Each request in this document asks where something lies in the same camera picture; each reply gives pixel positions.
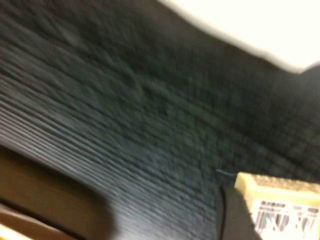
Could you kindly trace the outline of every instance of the dark carpet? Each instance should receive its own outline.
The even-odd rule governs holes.
[[[151,0],[0,12],[0,143],[103,192],[114,239],[214,240],[238,171],[320,180],[319,68],[287,73]]]

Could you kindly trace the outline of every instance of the gray carpet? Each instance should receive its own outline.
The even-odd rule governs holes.
[[[102,191],[114,239],[214,240],[238,171],[319,181],[319,68],[284,72],[154,1],[11,2],[0,142]]]

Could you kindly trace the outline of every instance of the black object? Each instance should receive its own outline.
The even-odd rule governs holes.
[[[101,195],[1,146],[0,204],[0,224],[32,239],[105,240],[111,232]]]
[[[243,196],[234,187],[220,189],[216,219],[217,240],[261,240]]]

